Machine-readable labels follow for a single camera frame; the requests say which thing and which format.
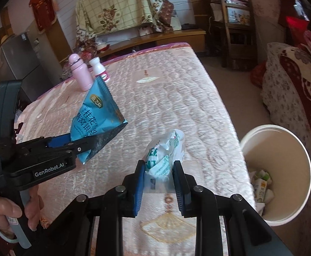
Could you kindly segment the wooden tv cabinet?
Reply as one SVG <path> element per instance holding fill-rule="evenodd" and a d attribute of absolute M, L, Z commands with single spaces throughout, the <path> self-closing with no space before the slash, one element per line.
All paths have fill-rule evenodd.
<path fill-rule="evenodd" d="M 152 33 L 111 45 L 106 51 L 98 54 L 98 56 L 107 57 L 126 49 L 132 49 L 133 47 L 150 43 L 159 46 L 180 42 L 188 43 L 195 52 L 202 53 L 205 51 L 205 35 L 206 32 L 203 29 L 179 30 L 171 33 Z"/>

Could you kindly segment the pink quilted table cover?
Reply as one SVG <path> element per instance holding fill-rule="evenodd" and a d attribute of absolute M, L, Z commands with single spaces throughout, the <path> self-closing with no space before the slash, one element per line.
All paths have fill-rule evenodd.
<path fill-rule="evenodd" d="M 39 186 L 42 219 L 52 223 L 79 194 L 99 196 L 122 183 L 147 145 L 172 129 L 185 135 L 183 169 L 213 193 L 240 193 L 254 207 L 244 156 L 217 88 L 188 44 L 148 49 L 105 63 L 107 85 L 128 125 L 87 164 Z M 137 83 L 142 75 L 160 75 Z M 20 115 L 22 142 L 70 132 L 86 93 L 68 79 Z M 174 193 L 145 193 L 137 218 L 126 218 L 125 255 L 194 255 L 194 218 L 182 218 Z"/>

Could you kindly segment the white teal wrapper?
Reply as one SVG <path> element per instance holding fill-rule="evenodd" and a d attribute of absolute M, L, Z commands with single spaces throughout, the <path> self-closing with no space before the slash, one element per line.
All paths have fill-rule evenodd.
<path fill-rule="evenodd" d="M 145 162 L 144 192 L 174 193 L 173 164 L 182 161 L 185 154 L 185 135 L 173 129 L 154 138 L 147 146 Z"/>

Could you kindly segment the wooden chair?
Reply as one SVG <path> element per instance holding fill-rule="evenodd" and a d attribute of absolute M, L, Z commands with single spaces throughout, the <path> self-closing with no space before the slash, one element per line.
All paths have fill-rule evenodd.
<path fill-rule="evenodd" d="M 249 71 L 257 65 L 256 26 L 252 0 L 210 0 L 208 32 L 221 64 Z"/>

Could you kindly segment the white milk carton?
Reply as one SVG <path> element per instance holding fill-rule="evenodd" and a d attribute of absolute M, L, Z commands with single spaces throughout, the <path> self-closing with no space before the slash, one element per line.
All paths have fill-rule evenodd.
<path fill-rule="evenodd" d="M 251 184 L 255 196 L 255 202 L 263 203 L 267 188 L 271 186 L 273 180 L 269 172 L 264 169 L 255 170 L 250 173 Z"/>

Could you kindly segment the grey refrigerator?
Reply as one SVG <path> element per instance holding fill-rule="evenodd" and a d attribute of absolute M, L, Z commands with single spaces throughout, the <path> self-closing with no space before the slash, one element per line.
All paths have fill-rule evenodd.
<path fill-rule="evenodd" d="M 19 80 L 19 98 L 31 103 L 61 82 L 62 68 L 44 38 L 29 39 L 24 32 L 0 46 L 0 80 Z"/>

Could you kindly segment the white bottle pink label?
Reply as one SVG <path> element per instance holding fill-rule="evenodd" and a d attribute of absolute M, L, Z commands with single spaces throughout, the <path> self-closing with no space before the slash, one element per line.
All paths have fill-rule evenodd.
<path fill-rule="evenodd" d="M 109 81 L 110 77 L 105 66 L 100 62 L 99 57 L 95 57 L 89 61 L 90 66 L 92 67 L 92 71 L 95 77 L 101 77 L 103 81 L 106 83 Z"/>

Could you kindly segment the blue snack packet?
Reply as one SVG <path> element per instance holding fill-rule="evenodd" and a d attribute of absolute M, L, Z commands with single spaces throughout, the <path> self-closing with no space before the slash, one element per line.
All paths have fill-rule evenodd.
<path fill-rule="evenodd" d="M 70 139 L 72 141 L 93 137 L 94 143 L 88 150 L 78 154 L 82 164 L 86 164 L 128 124 L 120 112 L 108 86 L 101 77 L 96 77 L 91 89 L 72 120 Z"/>

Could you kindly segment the red hanging banner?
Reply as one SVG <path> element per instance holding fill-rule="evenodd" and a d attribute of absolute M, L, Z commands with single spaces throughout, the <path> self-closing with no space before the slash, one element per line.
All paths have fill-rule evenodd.
<path fill-rule="evenodd" d="M 53 0 L 30 0 L 29 7 L 32 8 L 37 29 L 43 33 L 56 22 Z"/>

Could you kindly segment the red cushion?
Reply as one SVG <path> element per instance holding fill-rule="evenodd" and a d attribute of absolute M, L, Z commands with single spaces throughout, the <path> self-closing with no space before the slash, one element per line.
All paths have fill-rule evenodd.
<path fill-rule="evenodd" d="M 308 25 L 310 22 L 305 19 L 286 16 L 286 23 L 287 27 L 289 28 L 293 44 L 295 46 L 298 46 L 300 44 L 306 44 L 306 41 L 304 39 L 304 33 L 308 30 Z"/>

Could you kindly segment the cream trash bucket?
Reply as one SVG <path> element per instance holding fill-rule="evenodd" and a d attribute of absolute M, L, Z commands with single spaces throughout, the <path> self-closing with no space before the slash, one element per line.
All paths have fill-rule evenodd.
<path fill-rule="evenodd" d="M 240 147 L 249 170 L 264 170 L 272 179 L 274 198 L 264 208 L 263 219 L 272 227 L 295 219 L 311 193 L 311 161 L 299 140 L 288 129 L 266 124 L 250 130 Z"/>

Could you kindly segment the pink water bottle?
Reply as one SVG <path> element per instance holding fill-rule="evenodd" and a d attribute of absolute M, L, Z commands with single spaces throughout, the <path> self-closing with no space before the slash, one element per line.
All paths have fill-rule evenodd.
<path fill-rule="evenodd" d="M 86 63 L 84 63 L 78 54 L 71 54 L 69 56 L 69 64 L 72 75 L 76 82 L 78 82 L 80 89 L 82 91 L 88 91 L 92 87 L 94 80 Z"/>

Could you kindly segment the floral cloth covered television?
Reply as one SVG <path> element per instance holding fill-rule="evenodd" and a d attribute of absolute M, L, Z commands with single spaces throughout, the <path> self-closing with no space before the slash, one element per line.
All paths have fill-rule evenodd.
<path fill-rule="evenodd" d="M 77 0 L 76 44 L 131 28 L 172 32 L 173 11 L 168 0 Z"/>

